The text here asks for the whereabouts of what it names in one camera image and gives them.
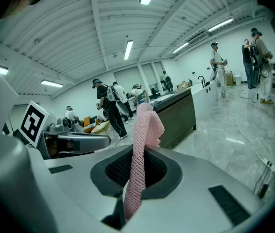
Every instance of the sink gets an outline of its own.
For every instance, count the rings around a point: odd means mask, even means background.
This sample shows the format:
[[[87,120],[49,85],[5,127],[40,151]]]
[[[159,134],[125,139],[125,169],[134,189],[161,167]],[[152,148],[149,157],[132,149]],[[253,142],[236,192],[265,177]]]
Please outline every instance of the sink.
[[[167,99],[167,98],[169,98],[169,97],[174,96],[175,94],[177,94],[177,93],[172,93],[172,94],[163,95],[163,96],[161,96],[161,97],[159,97],[159,98],[156,98],[156,99],[152,100],[151,102],[163,101],[163,100],[165,100],[165,99]]]

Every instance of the floor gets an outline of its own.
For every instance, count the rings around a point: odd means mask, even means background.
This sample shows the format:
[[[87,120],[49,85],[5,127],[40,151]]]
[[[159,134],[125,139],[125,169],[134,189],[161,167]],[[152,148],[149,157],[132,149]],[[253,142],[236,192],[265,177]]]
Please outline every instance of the floor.
[[[253,103],[256,101],[257,90],[248,90],[247,85],[228,88],[229,99],[221,99],[218,104],[210,108],[209,114],[197,121],[197,130],[191,130],[188,136],[172,150],[215,164],[228,174],[242,182],[251,190],[264,172],[264,164],[254,153],[249,141],[241,135],[240,131],[252,142],[257,154],[266,158],[275,165],[275,104],[267,105]],[[119,141],[117,133],[110,127],[109,136],[112,142],[109,148],[133,143],[134,120],[125,124],[128,137]],[[269,173],[264,175],[265,182]],[[275,178],[270,182],[265,201],[275,196]]]

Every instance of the faucet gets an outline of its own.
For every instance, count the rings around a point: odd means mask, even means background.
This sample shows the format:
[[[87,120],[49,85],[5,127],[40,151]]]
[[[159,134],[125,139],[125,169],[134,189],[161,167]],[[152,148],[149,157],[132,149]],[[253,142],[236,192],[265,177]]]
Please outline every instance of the faucet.
[[[201,80],[202,88],[204,88],[204,87],[206,86],[205,78],[204,78],[202,75],[200,75],[200,76],[198,77],[198,79],[199,79],[200,77],[202,77],[202,78],[204,79],[203,81]]]

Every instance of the countertop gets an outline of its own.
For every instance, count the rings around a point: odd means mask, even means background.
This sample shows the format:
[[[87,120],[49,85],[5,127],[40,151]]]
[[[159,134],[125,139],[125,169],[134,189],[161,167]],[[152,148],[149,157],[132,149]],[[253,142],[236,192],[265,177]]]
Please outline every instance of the countertop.
[[[168,94],[175,94],[175,96],[171,96],[171,97],[166,98],[162,101],[155,101],[154,104],[152,104],[153,100],[150,101],[150,104],[154,107],[154,111],[156,111],[158,113],[158,112],[164,110],[165,108],[169,107],[170,105],[172,105],[172,104],[176,103],[177,101],[183,99],[184,97],[190,95],[191,90],[186,88],[184,90],[178,90],[177,92],[171,91],[171,92],[165,93],[164,95],[162,95],[160,97],[166,96]]]

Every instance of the black shirt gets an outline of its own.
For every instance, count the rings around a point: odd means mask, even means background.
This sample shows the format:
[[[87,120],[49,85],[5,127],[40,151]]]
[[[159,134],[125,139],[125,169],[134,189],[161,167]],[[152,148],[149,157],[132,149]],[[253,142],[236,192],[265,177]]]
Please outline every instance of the black shirt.
[[[244,48],[244,45],[242,46],[242,54],[243,54],[243,62],[251,63],[251,55],[250,50],[247,48]]]
[[[109,107],[110,105],[116,105],[115,102],[110,102],[110,101],[108,100],[108,98],[106,97],[106,96],[107,96],[107,88],[108,88],[108,86],[107,86],[107,85],[104,85],[104,84],[99,85],[99,86],[97,87],[97,97],[98,97],[98,99],[105,98],[102,107],[103,107],[104,109],[106,109],[106,110],[108,110],[108,107]]]

